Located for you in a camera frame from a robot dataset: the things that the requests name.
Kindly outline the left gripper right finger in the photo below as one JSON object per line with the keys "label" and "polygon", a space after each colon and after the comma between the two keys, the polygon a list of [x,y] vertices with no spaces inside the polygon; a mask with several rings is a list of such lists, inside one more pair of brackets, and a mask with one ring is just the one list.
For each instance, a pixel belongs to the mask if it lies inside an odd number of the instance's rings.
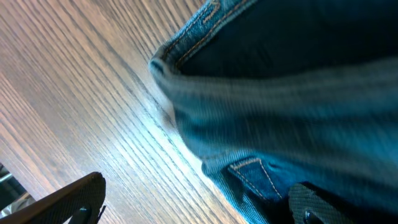
{"label": "left gripper right finger", "polygon": [[289,189],[289,207],[295,223],[352,224],[354,221],[328,203],[315,189],[295,184]]}

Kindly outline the light blue denim jeans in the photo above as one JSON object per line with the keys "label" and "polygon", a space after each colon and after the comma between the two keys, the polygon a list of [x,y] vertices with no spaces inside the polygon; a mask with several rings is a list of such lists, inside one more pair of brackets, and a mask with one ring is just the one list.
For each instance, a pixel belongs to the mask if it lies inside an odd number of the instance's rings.
{"label": "light blue denim jeans", "polygon": [[295,223],[295,184],[354,223],[397,222],[396,1],[208,1],[149,69],[248,223]]}

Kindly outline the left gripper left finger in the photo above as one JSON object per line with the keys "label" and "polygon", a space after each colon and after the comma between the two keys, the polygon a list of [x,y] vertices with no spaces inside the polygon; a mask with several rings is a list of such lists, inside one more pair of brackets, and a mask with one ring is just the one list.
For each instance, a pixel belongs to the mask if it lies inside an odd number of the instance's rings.
{"label": "left gripper left finger", "polygon": [[105,178],[100,172],[92,172],[1,218],[1,224],[97,224],[106,209],[105,196]]}

